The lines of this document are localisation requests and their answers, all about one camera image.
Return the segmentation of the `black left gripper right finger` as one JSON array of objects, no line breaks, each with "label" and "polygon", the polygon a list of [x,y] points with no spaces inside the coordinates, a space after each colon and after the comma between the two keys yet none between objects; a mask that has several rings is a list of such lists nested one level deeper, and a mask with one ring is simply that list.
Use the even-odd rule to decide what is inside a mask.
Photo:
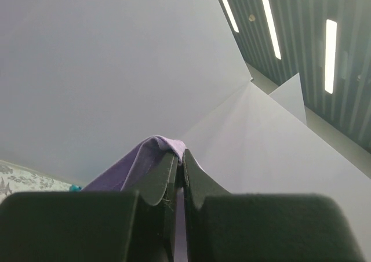
[{"label": "black left gripper right finger", "polygon": [[364,261],[338,204],[318,194],[232,194],[183,155],[189,261]]}]

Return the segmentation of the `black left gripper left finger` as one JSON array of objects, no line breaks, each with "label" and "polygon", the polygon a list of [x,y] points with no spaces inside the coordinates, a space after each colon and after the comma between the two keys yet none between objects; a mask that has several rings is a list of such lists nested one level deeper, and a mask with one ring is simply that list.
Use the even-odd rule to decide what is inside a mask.
[{"label": "black left gripper left finger", "polygon": [[2,261],[173,261],[177,156],[120,192],[18,192],[1,203]]}]

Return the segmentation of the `purple t shirt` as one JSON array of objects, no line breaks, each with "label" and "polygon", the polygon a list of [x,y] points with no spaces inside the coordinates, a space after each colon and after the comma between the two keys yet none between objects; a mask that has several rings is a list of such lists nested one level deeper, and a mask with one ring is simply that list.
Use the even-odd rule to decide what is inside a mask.
[{"label": "purple t shirt", "polygon": [[181,140],[159,135],[150,136],[86,185],[82,191],[124,191],[154,170],[168,151],[177,157],[176,165],[182,165],[185,150],[186,145]]}]

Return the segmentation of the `folded teal t shirt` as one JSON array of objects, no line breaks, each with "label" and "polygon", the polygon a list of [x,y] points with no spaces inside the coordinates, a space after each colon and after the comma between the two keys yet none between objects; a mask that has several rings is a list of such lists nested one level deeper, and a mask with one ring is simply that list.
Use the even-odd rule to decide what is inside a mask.
[{"label": "folded teal t shirt", "polygon": [[82,190],[82,187],[78,186],[78,185],[70,185],[70,187],[69,187],[70,192],[78,192],[78,191],[81,191],[81,190]]}]

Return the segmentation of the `floral table mat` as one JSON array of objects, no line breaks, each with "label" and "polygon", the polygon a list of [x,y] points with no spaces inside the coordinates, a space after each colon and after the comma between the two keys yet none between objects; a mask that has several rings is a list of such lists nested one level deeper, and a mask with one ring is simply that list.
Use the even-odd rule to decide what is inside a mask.
[{"label": "floral table mat", "polygon": [[16,192],[68,191],[71,184],[1,161],[1,202]]}]

